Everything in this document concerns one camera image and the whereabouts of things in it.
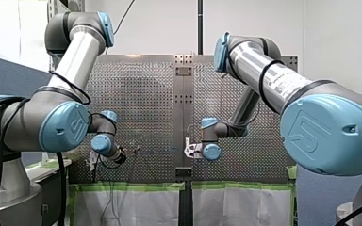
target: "pegboard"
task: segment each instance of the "pegboard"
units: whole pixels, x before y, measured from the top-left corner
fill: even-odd
[[[194,64],[194,141],[200,140],[200,121],[216,117],[228,121],[238,105],[245,85],[231,76],[214,73],[212,56],[196,56]],[[296,56],[283,56],[291,69],[297,70]],[[259,101],[260,111],[248,126],[248,136],[221,138],[222,157],[214,162],[195,159],[192,180],[234,180],[284,183],[288,180],[286,166],[293,161],[284,149],[279,133],[279,116]]]
[[[285,56],[283,60],[296,70],[295,56]],[[194,124],[193,141],[200,141],[201,118],[228,120],[244,88],[232,77],[221,79],[221,74],[214,72],[213,56],[189,56],[189,62],[191,73],[186,71],[188,74],[182,75],[177,74],[181,72],[179,56],[98,57],[87,85],[92,98],[90,111],[116,111],[119,122],[115,139],[128,153],[126,162],[118,169],[99,165],[97,180],[173,182],[175,167],[184,165],[192,166],[192,180],[284,183],[288,179],[286,166],[294,163],[279,136],[278,115],[262,103],[259,116],[249,126],[248,137],[220,141],[220,160],[186,161],[184,135],[189,124]],[[182,104],[181,94],[188,98]],[[88,135],[70,154],[71,183],[92,180],[86,164],[92,137]],[[139,151],[131,152],[137,147]]]
[[[119,117],[116,142],[128,150],[118,169],[98,166],[97,180],[161,183],[174,181],[173,56],[101,56],[87,93],[90,112],[114,110]],[[91,181],[85,160],[92,135],[76,150],[72,183]],[[136,153],[131,152],[140,146]]]

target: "logo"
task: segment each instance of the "logo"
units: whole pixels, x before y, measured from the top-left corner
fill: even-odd
[[[83,119],[81,113],[77,110],[72,118],[70,128],[74,134],[74,140],[80,141],[86,132],[87,122]]]
[[[316,151],[319,142],[326,142],[330,136],[331,129],[320,119],[300,111],[288,133],[288,142],[308,156]]]

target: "metal bracket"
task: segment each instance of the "metal bracket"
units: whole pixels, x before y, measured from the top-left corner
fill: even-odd
[[[190,144],[189,137],[185,137],[184,154],[188,158],[202,158],[202,143]]]
[[[176,177],[191,177],[192,168],[185,168],[185,167],[175,168],[175,176]]]
[[[192,55],[175,55],[175,76],[192,76]]]

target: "green tape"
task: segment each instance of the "green tape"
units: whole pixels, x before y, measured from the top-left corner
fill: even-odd
[[[70,226],[74,226],[74,210],[75,210],[75,195],[76,195],[76,189],[73,186],[69,187],[69,215],[70,215]]]
[[[41,165],[41,162],[38,162],[38,163],[34,163],[34,164],[27,166],[26,169],[31,169],[31,168],[35,168],[35,167],[54,169],[54,168],[58,168],[58,162],[52,161],[52,162],[47,162],[43,165]]]
[[[254,189],[254,190],[291,190],[293,184],[262,184],[250,182],[226,182],[226,181],[210,181],[210,182],[192,182],[192,189],[224,189],[226,187]]]
[[[290,180],[296,180],[296,175],[298,172],[298,167],[295,166],[289,166],[287,167],[287,171],[288,171],[288,177]]]
[[[295,221],[296,185],[291,184],[290,191],[290,226],[293,226]]]
[[[89,192],[89,191],[109,191],[110,182],[98,182],[95,184],[85,185],[71,185],[75,192]],[[111,184],[112,190],[118,191],[139,191],[139,192],[152,192],[152,191],[179,191],[184,190],[184,183],[163,183],[163,184],[131,184],[125,182],[114,182]]]

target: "metal stand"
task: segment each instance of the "metal stand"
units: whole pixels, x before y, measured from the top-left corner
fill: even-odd
[[[204,53],[204,0],[198,0],[198,55]]]

